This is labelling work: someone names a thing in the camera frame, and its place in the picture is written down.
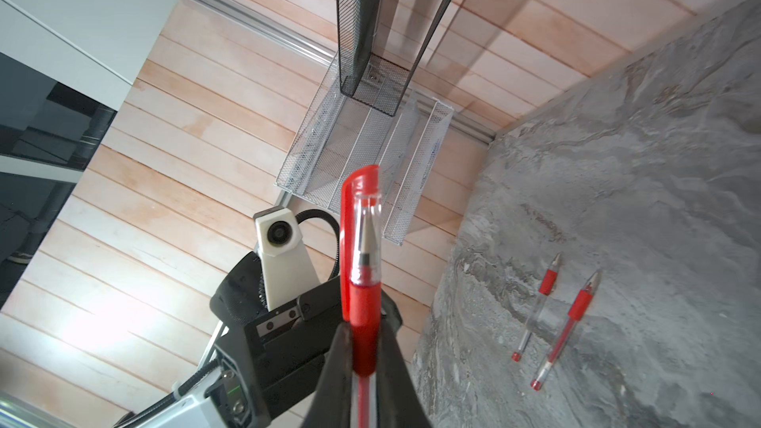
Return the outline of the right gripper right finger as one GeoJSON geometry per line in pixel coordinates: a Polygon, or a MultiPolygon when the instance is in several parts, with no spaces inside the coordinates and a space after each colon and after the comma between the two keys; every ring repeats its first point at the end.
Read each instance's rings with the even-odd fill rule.
{"type": "Polygon", "coordinates": [[[386,320],[380,323],[376,380],[379,427],[432,427],[410,378],[394,328],[386,320]]]}

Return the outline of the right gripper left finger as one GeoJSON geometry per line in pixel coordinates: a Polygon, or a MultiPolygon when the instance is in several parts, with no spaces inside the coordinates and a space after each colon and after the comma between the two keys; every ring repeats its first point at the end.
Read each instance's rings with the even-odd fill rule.
{"type": "Polygon", "coordinates": [[[338,325],[302,428],[351,425],[353,336],[347,322],[338,325]]]}

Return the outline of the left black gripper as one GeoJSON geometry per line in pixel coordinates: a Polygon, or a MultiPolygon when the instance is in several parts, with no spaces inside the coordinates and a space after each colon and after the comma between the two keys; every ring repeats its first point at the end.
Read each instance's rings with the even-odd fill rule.
{"type": "Polygon", "coordinates": [[[267,311],[262,263],[245,255],[219,285],[212,312],[229,331],[217,340],[222,380],[210,388],[225,427],[268,427],[315,393],[342,317],[338,279],[267,311]]]}

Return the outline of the red gel pen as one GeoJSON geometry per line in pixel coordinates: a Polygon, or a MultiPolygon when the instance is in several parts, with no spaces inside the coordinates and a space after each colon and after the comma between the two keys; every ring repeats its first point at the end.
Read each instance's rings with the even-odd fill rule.
{"type": "Polygon", "coordinates": [[[538,289],[538,293],[533,303],[533,307],[531,308],[531,311],[529,312],[529,315],[524,324],[524,332],[522,334],[521,340],[517,346],[517,349],[513,352],[511,357],[515,362],[521,361],[522,356],[527,348],[527,345],[533,333],[536,331],[539,316],[549,296],[554,290],[561,266],[562,266],[562,254],[559,253],[555,256],[549,268],[545,271],[545,275],[543,277],[543,280],[541,281],[541,285],[538,289]]]}
{"type": "Polygon", "coordinates": [[[583,319],[589,306],[591,305],[595,294],[600,286],[602,271],[596,271],[585,283],[577,294],[571,308],[568,311],[567,319],[559,328],[550,350],[547,352],[544,362],[537,370],[534,379],[531,381],[531,388],[536,392],[542,390],[555,364],[558,362],[563,350],[573,335],[578,323],[583,319]]]}
{"type": "Polygon", "coordinates": [[[359,228],[350,280],[350,323],[353,332],[353,369],[357,382],[353,422],[371,427],[371,378],[376,372],[378,332],[381,322],[381,249],[376,219],[380,198],[360,200],[359,228]]]}

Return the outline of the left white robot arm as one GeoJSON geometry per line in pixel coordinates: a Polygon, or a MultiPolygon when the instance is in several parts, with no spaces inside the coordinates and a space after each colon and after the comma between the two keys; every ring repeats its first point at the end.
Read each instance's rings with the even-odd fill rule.
{"type": "Polygon", "coordinates": [[[174,392],[122,427],[268,427],[307,396],[305,427],[357,427],[366,408],[371,427],[426,427],[396,333],[402,316],[382,290],[370,300],[356,287],[349,312],[338,275],[272,310],[260,257],[245,255],[210,302],[228,325],[207,362],[174,392]]]}

